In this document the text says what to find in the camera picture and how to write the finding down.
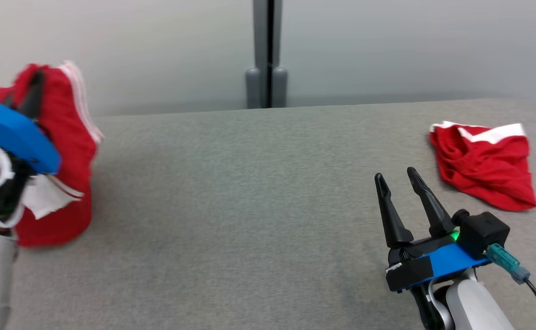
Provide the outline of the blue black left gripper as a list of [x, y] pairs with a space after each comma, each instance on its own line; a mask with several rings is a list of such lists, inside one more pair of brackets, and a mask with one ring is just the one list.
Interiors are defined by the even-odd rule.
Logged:
[[17, 111], [13, 92], [7, 92], [0, 104], [0, 148], [25, 161], [34, 173], [55, 175], [61, 167], [61, 155], [37, 122], [41, 113], [44, 72], [36, 70], [25, 90]]

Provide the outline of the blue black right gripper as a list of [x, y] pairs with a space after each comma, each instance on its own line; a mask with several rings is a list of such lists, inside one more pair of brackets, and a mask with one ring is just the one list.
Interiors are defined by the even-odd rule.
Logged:
[[412, 232], [405, 228], [394, 207], [392, 193], [383, 174], [377, 173], [374, 181], [387, 247], [402, 247], [394, 254], [399, 262], [386, 270], [389, 290], [409, 290], [431, 280], [445, 282], [463, 274], [468, 268], [490, 264], [487, 258], [476, 260], [463, 251], [455, 241], [458, 233], [448, 233], [456, 228], [452, 217], [414, 167], [407, 168], [407, 175], [413, 191], [421, 199], [432, 237], [413, 242]]

